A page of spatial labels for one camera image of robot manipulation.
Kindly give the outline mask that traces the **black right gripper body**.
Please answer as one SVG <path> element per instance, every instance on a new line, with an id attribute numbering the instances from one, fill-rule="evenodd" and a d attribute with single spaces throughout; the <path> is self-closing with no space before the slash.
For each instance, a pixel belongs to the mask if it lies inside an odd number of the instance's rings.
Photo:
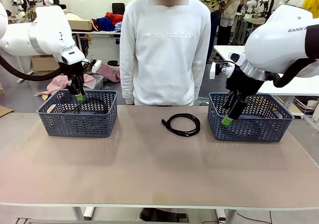
<path id="1" fill-rule="evenodd" d="M 234 70 L 226 79 L 225 88 L 231 92 L 238 92 L 240 95 L 254 96 L 263 85 L 264 81 L 255 80 L 247 76 L 239 66 L 234 66 Z"/>

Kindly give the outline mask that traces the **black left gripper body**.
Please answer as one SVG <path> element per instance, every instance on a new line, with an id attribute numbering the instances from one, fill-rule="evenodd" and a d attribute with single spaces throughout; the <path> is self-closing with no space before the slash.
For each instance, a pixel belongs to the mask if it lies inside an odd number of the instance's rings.
<path id="1" fill-rule="evenodd" d="M 62 70 L 62 74 L 66 75 L 68 79 L 77 78 L 79 81 L 84 82 L 85 67 L 83 67 L 81 61 L 71 65 L 59 62 L 59 67 Z"/>

